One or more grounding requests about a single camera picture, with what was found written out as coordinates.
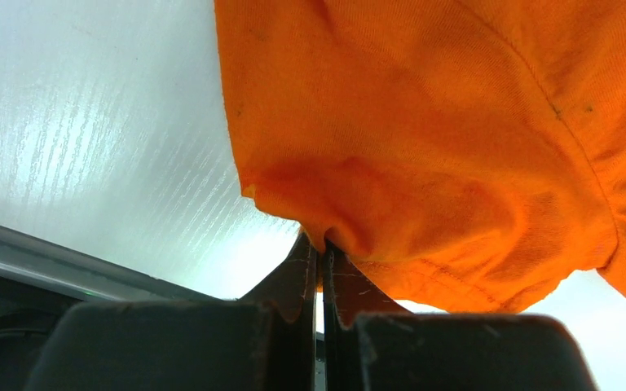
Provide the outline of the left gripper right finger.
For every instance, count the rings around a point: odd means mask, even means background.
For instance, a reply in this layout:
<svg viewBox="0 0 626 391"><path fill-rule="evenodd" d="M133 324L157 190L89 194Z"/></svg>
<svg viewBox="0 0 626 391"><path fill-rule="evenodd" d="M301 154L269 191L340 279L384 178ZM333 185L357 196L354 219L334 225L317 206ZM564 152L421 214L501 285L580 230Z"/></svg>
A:
<svg viewBox="0 0 626 391"><path fill-rule="evenodd" d="M320 260L330 390L593 390L579 346L539 315L414 314L334 245Z"/></svg>

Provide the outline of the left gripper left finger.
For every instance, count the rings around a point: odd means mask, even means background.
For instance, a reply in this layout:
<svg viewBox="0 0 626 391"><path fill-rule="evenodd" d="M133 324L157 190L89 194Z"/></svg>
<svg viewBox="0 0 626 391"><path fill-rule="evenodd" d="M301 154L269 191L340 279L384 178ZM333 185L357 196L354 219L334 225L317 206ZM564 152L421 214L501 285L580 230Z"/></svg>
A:
<svg viewBox="0 0 626 391"><path fill-rule="evenodd" d="M74 306L28 390L312 390L317 254L301 235L237 301Z"/></svg>

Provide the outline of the orange t shirt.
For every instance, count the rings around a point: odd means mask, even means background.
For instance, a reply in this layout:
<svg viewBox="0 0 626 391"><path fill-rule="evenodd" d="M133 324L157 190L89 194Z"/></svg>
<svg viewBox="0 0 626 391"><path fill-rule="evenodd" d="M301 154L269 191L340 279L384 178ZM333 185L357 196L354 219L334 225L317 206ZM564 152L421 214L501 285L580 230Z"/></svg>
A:
<svg viewBox="0 0 626 391"><path fill-rule="evenodd" d="M242 194L395 299L626 298L626 1L217 1Z"/></svg>

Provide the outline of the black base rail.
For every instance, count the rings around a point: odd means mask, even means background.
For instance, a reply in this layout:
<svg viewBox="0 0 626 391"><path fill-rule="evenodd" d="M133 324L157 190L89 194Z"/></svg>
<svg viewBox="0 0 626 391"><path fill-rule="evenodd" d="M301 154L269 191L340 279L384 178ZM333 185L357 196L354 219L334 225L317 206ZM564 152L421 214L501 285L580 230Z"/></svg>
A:
<svg viewBox="0 0 626 391"><path fill-rule="evenodd" d="M206 295L0 226L0 390L26 382L76 305L205 301Z"/></svg>

